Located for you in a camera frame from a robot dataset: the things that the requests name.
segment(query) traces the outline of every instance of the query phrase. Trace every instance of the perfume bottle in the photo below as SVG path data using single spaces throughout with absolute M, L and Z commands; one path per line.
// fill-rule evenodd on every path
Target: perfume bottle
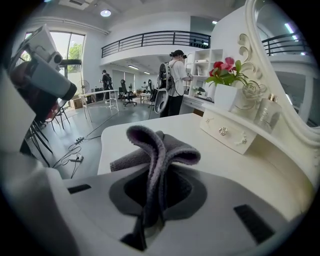
M 277 102 L 278 97 L 272 93 L 268 98 L 263 98 L 254 118 L 254 123 L 268 133 L 275 128 L 282 111 L 282 107 Z

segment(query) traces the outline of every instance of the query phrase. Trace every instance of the power strip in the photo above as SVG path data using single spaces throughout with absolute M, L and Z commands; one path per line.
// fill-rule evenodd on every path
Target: power strip
M 81 141 L 83 141 L 84 140 L 84 137 L 79 137 L 79 138 L 77 138 L 76 140 L 75 140 L 75 145 L 77 145 L 77 144 L 79 144 Z

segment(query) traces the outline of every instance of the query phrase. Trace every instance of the tree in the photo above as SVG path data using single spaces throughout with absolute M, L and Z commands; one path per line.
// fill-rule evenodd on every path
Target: tree
M 82 52 L 82 44 L 75 43 L 69 48 L 68 59 L 69 60 L 80 60 Z M 76 65 L 68 65 L 68 73 L 79 72 Z

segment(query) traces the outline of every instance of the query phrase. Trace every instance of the cardboard box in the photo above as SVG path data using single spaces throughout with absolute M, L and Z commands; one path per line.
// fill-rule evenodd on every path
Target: cardboard box
M 75 98 L 70 100 L 70 107 L 73 109 L 80 109 L 82 108 L 82 101 L 80 98 Z

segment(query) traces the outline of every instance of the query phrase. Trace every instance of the folded cloth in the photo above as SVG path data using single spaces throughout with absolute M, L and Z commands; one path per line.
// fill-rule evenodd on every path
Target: folded cloth
M 167 208 L 166 171 L 173 162 L 194 165 L 201 155 L 194 147 L 162 131 L 134 125 L 128 128 L 128 139 L 140 148 L 110 163 L 112 172 L 150 163 L 146 183 L 146 203 L 143 208 L 143 224 L 151 227 L 159 212 Z

